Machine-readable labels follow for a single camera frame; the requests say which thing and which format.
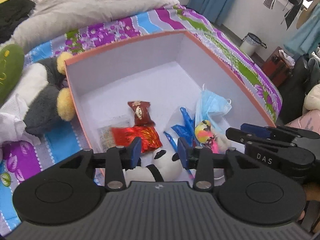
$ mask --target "black strap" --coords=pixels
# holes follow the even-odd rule
[[[162,178],[162,176],[156,166],[154,166],[153,164],[150,164],[150,165],[146,166],[146,168],[148,168],[149,171],[152,173],[156,182],[164,182],[164,180],[163,180],[163,178]]]

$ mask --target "panda ear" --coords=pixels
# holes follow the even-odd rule
[[[175,162],[175,161],[177,161],[177,160],[179,160],[180,158],[179,158],[179,155],[178,155],[178,153],[175,153],[173,156],[172,156],[172,161],[173,162]]]
[[[163,155],[165,155],[167,151],[166,150],[161,150],[156,153],[156,156],[154,157],[154,160],[161,158]]]

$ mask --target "red shiny wrapper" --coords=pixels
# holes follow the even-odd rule
[[[154,151],[162,146],[159,135],[154,127],[126,127],[111,128],[111,132],[117,146],[129,146],[134,138],[142,139],[142,152]]]
[[[132,101],[128,102],[128,106],[134,111],[134,125],[135,126],[153,126],[153,122],[150,118],[148,108],[150,107],[150,102],[144,101]]]

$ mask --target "bed sheet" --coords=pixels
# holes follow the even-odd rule
[[[24,67],[43,58],[55,57],[63,51],[77,54],[122,39],[180,29],[190,31],[225,62],[270,117],[274,121],[277,119],[282,99],[268,77],[222,32],[213,28],[205,17],[183,6],[155,9],[110,23],[101,23],[70,31],[32,49],[25,56]],[[49,133],[43,135],[40,145],[30,149],[34,164],[30,167],[30,172],[22,171],[21,175],[26,179],[69,157],[83,147],[87,147],[87,142],[79,121],[74,119],[71,122],[61,122]],[[10,187],[5,187],[0,182],[0,234],[2,235],[9,233],[20,223],[12,205],[12,192],[20,182],[20,174],[8,170],[8,161],[9,159],[0,165],[0,173],[7,172],[12,178]],[[100,171],[97,171],[95,181],[104,183]]]

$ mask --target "green plush toy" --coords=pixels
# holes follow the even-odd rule
[[[0,106],[18,83],[23,69],[23,49],[15,44],[0,51]]]

